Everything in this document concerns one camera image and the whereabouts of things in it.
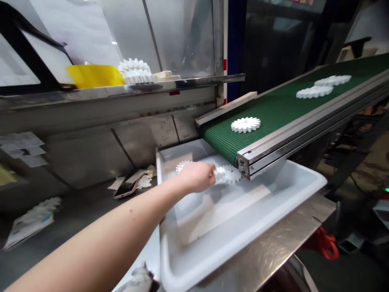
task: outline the hand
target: hand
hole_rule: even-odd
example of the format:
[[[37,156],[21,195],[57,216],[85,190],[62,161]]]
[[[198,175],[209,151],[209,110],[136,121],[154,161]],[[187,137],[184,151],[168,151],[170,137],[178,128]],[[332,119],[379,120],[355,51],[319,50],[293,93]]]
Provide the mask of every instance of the hand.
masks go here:
[[[215,184],[214,170],[214,164],[191,162],[184,166],[178,178],[188,188],[188,193],[201,193]]]

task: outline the smartphone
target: smartphone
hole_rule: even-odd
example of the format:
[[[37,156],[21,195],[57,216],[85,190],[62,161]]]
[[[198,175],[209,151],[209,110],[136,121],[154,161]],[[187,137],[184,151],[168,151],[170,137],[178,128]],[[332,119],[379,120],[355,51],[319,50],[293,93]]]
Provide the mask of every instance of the smartphone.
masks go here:
[[[120,199],[131,195],[137,190],[138,182],[147,170],[138,170],[134,174],[128,174],[118,190],[113,194],[114,199]]]

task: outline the stack of gears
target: stack of gears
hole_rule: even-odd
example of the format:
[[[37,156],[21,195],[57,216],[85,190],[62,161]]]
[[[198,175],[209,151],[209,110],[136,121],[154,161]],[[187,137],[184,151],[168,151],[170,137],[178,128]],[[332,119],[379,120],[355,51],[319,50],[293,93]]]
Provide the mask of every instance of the stack of gears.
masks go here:
[[[177,167],[175,168],[176,172],[180,173],[185,167],[185,165],[191,162],[192,161],[190,160],[181,161],[179,164],[177,164]],[[214,175],[216,179],[216,185],[233,185],[242,178],[242,174],[239,172],[239,170],[228,164],[216,167],[216,169],[214,170]]]
[[[155,82],[157,78],[153,76],[150,66],[143,60],[124,59],[118,65],[118,70],[126,81],[126,84]]]

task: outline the forearm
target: forearm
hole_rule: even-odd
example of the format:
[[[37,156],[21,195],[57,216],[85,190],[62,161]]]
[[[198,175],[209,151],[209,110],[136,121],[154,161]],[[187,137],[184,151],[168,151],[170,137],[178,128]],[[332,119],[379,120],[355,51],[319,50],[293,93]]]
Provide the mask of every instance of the forearm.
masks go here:
[[[7,291],[111,291],[152,232],[189,191],[176,176],[76,234]]]

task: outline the metal table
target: metal table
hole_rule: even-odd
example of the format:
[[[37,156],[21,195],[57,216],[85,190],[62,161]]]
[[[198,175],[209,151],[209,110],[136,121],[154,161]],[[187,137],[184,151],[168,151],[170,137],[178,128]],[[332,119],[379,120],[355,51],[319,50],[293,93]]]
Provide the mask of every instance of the metal table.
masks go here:
[[[0,290],[87,225],[126,202],[128,199],[112,199],[112,190],[107,189],[111,183],[65,197],[54,224],[0,253]],[[257,291],[334,210],[333,202],[319,193],[313,195],[191,291]]]

